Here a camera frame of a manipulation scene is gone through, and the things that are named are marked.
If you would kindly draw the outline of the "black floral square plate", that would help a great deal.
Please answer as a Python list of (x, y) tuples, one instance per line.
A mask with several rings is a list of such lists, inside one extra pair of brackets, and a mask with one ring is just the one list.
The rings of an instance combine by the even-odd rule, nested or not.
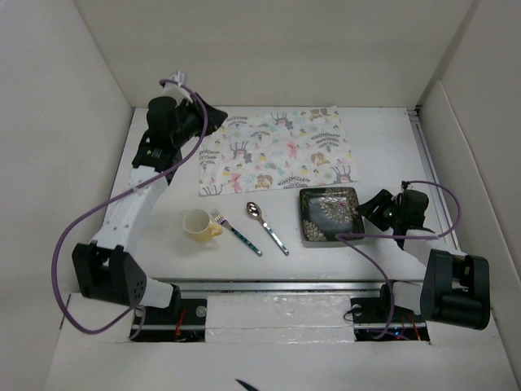
[(337, 234), (364, 234), (353, 187), (302, 188), (299, 194), (300, 229), (307, 244), (337, 242)]

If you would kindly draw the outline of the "white floral cloth napkin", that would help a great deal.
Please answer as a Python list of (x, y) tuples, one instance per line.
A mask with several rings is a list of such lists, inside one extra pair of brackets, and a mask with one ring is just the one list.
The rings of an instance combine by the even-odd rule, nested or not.
[(357, 182), (348, 131), (336, 107), (238, 115), (199, 149), (199, 194)]

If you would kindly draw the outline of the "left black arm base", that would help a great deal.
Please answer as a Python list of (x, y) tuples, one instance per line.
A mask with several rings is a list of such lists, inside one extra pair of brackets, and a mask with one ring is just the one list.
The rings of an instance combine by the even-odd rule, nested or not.
[(172, 308), (138, 307), (129, 339), (134, 342), (204, 342), (208, 300), (180, 298)]

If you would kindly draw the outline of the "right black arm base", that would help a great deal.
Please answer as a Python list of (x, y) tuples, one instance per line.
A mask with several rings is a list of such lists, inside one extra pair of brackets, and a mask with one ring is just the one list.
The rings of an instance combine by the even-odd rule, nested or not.
[(352, 323), (356, 342), (431, 340), (424, 318), (400, 306), (394, 307), (392, 321), (384, 331), (391, 308), (386, 285), (377, 297), (354, 297), (350, 302), (351, 309), (344, 314), (344, 320)]

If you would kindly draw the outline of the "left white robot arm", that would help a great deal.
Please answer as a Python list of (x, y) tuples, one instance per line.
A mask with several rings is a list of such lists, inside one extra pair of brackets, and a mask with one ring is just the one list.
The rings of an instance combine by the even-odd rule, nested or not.
[(127, 182), (129, 195), (115, 203), (89, 244), (77, 244), (73, 249), (82, 296), (128, 307), (153, 307), (164, 323), (179, 318), (182, 304), (175, 287), (148, 278), (134, 255), (155, 203), (172, 182), (182, 147), (193, 137), (210, 135), (227, 117), (207, 103), (178, 103), (167, 96), (149, 102), (147, 130)]

